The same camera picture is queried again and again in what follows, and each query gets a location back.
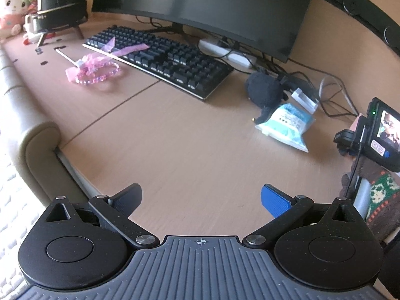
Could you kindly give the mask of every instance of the knitted fabric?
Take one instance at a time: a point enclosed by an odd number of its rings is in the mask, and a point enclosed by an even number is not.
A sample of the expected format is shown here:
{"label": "knitted fabric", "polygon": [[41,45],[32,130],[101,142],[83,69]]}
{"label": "knitted fabric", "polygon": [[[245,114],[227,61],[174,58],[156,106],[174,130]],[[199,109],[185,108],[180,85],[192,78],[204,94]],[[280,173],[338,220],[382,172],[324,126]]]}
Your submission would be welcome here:
{"label": "knitted fabric", "polygon": [[[361,157],[355,174],[371,184],[371,198],[366,223],[375,237],[383,241],[400,226],[400,186],[393,175],[372,160]],[[341,179],[344,195],[349,176]]]}

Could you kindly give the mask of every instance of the gray cushioned armrest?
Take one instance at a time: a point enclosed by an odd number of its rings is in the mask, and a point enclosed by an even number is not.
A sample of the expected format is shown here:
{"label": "gray cushioned armrest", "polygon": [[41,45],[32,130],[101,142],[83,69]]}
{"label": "gray cushioned armrest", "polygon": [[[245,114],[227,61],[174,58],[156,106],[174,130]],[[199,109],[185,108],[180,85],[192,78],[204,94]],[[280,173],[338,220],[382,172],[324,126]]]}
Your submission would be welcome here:
{"label": "gray cushioned armrest", "polygon": [[57,195],[87,200],[55,155],[61,133],[37,105],[13,63],[0,47],[1,139],[17,171],[44,204]]}

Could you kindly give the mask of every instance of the desk seam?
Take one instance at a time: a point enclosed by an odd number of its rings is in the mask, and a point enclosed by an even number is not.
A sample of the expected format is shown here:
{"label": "desk seam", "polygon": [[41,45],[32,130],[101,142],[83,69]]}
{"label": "desk seam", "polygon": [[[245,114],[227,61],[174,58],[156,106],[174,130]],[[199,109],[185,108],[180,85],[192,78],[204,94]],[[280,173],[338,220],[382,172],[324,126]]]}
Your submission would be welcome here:
{"label": "desk seam", "polygon": [[152,83],[151,85],[148,85],[147,87],[143,88],[142,90],[140,90],[139,92],[135,93],[134,95],[130,96],[128,99],[122,101],[121,103],[119,103],[117,106],[114,106],[113,108],[111,108],[109,111],[105,112],[103,115],[101,115],[98,119],[96,119],[94,122],[90,123],[88,126],[86,126],[85,128],[83,128],[81,131],[79,131],[77,134],[75,134],[72,138],[70,138],[68,140],[67,143],[65,143],[62,147],[61,150],[63,150],[70,142],[72,142],[75,138],[77,138],[81,133],[85,132],[89,127],[91,127],[92,125],[94,125],[95,123],[97,123],[98,121],[100,121],[102,118],[106,117],[109,113],[111,113],[112,111],[116,110],[118,107],[122,106],[123,104],[125,104],[126,102],[130,101],[133,97],[136,97],[137,95],[140,95],[142,92],[146,91],[147,89],[151,88],[152,86],[158,84],[159,82],[161,82],[161,80],[158,80],[154,83]]}

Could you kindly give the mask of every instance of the black plush toy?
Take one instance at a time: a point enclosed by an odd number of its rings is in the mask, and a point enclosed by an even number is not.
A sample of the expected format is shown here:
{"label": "black plush toy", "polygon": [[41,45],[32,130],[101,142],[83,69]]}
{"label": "black plush toy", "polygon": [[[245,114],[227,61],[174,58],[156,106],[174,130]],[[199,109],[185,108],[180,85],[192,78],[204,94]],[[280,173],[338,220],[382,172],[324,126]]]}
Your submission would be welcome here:
{"label": "black plush toy", "polygon": [[261,108],[261,115],[253,118],[256,125],[266,122],[281,101],[289,99],[278,80],[261,72],[254,72],[248,77],[245,89],[249,99]]}

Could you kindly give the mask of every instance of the white cable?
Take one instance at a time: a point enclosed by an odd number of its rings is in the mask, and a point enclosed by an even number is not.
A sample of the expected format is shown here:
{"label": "white cable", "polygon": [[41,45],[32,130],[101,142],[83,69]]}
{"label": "white cable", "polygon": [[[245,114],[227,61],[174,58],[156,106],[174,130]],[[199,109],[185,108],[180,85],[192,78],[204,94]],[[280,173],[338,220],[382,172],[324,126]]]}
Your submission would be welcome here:
{"label": "white cable", "polygon": [[319,93],[318,93],[319,94],[319,98],[322,100],[323,89],[325,87],[325,80],[327,78],[332,78],[335,81],[336,85],[341,89],[341,93],[343,94],[344,98],[346,99],[346,101],[347,101],[348,105],[350,106],[351,110],[355,114],[357,114],[356,109],[353,107],[352,103],[350,102],[349,96],[345,93],[345,89],[342,87],[342,85],[340,84],[339,80],[336,79],[335,77],[331,76],[331,75],[325,75],[322,78],[321,83],[319,84]]}

